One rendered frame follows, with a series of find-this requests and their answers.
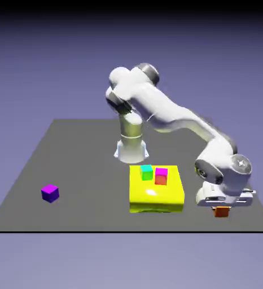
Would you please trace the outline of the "small purple cube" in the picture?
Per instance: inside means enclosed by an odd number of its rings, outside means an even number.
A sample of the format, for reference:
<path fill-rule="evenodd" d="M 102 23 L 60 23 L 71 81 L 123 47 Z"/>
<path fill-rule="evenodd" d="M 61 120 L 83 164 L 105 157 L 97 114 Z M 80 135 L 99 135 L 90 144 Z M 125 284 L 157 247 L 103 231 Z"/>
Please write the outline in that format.
<path fill-rule="evenodd" d="M 59 188 L 53 184 L 48 184 L 41 189 L 42 199 L 52 203 L 59 198 Z"/>

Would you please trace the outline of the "small magenta cube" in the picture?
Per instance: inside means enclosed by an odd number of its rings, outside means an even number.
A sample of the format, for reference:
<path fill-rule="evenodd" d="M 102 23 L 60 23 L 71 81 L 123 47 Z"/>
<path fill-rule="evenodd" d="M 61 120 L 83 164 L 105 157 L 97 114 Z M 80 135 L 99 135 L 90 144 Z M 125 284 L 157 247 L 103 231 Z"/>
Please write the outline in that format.
<path fill-rule="evenodd" d="M 156 185 L 167 185 L 168 180 L 168 168 L 155 168 L 155 184 Z"/>

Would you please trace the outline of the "large yellow box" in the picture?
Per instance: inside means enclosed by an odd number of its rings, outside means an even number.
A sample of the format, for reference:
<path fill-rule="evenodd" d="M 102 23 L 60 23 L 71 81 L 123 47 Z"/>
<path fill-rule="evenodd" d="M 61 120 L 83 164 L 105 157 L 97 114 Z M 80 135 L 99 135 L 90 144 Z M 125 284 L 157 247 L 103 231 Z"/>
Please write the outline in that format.
<path fill-rule="evenodd" d="M 180 213 L 185 202 L 185 193 L 176 165 L 152 165 L 154 177 L 141 180 L 140 165 L 131 165 L 129 174 L 129 212 Z M 155 168 L 168 168 L 167 185 L 155 184 Z"/>

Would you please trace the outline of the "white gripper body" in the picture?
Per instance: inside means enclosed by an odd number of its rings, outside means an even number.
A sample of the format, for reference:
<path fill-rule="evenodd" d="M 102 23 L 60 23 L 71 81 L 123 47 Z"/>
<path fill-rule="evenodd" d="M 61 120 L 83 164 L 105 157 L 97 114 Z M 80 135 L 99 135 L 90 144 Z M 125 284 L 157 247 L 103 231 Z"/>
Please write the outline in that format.
<path fill-rule="evenodd" d="M 253 202 L 255 190 L 244 188 L 240 191 L 227 191 L 222 185 L 203 182 L 196 194 L 196 204 L 202 207 L 247 207 Z"/>

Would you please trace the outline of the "small cyan cube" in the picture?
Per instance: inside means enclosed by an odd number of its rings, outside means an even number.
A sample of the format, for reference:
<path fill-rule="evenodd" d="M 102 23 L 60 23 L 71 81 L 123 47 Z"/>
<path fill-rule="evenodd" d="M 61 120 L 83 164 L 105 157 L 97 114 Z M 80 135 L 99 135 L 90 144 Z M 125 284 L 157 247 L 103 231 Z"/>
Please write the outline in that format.
<path fill-rule="evenodd" d="M 141 165 L 140 166 L 141 180 L 150 181 L 154 177 L 154 171 L 152 165 Z"/>

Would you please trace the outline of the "small orange cube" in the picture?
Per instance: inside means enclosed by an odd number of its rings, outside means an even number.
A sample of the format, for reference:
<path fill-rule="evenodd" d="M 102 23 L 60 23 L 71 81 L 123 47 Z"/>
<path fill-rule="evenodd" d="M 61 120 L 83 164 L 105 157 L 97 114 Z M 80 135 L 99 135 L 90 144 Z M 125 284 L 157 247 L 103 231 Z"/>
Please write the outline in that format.
<path fill-rule="evenodd" d="M 229 216 L 230 207 L 212 207 L 212 211 L 216 218 L 226 218 Z"/>

